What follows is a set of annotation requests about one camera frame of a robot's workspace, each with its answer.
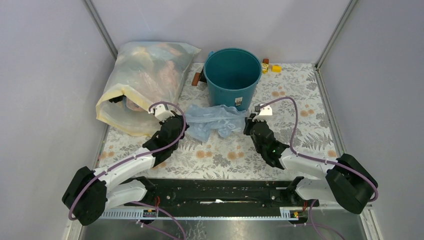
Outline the light blue plastic trash bag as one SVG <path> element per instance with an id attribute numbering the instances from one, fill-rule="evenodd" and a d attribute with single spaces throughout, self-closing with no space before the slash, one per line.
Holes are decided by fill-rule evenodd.
<path id="1" fill-rule="evenodd" d="M 235 132 L 241 132 L 246 125 L 247 111 L 239 111 L 234 106 L 200 107 L 192 104 L 184 114 L 189 125 L 187 134 L 206 143 L 212 131 L 217 131 L 222 138 L 227 138 Z"/>

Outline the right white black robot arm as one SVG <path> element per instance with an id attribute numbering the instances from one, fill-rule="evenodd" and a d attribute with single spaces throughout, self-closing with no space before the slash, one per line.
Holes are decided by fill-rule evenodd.
<path id="1" fill-rule="evenodd" d="M 244 135 L 250 136 L 254 148 L 271 167 L 294 170 L 314 179 L 302 178 L 287 191 L 287 201 L 293 206 L 305 200 L 336 202 L 353 214 L 360 214 L 375 195 L 377 181 L 350 154 L 324 161 L 293 153 L 290 145 L 278 141 L 266 121 L 257 121 L 252 113 L 245 118 Z"/>

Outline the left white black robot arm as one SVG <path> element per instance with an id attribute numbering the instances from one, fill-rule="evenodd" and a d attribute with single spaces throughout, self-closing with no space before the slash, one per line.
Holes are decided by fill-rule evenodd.
<path id="1" fill-rule="evenodd" d="M 154 190 L 132 177 L 167 160 L 178 148 L 187 128 L 185 116 L 172 111 L 151 139 L 133 154 L 105 167 L 84 166 L 77 170 L 61 199 L 69 209 L 69 220 L 87 226 L 105 210 L 131 202 L 152 204 Z"/>

